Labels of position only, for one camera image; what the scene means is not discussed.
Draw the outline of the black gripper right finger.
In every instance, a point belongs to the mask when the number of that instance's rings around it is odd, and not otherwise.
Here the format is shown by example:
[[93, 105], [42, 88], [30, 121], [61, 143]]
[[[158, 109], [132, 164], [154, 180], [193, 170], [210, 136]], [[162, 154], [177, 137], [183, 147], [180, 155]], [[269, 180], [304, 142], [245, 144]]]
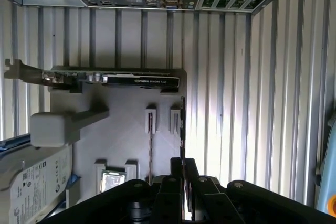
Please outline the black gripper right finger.
[[223, 187], [185, 160], [185, 181], [196, 221], [206, 223], [335, 223], [335, 218], [244, 180]]

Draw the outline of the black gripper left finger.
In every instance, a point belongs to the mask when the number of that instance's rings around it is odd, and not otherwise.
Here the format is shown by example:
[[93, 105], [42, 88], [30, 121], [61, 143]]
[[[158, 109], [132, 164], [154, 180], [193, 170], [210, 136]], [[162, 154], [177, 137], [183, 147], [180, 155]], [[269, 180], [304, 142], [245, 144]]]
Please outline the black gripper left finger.
[[100, 193], [42, 223], [181, 223], [182, 161], [170, 160], [169, 175], [152, 185], [133, 179]]

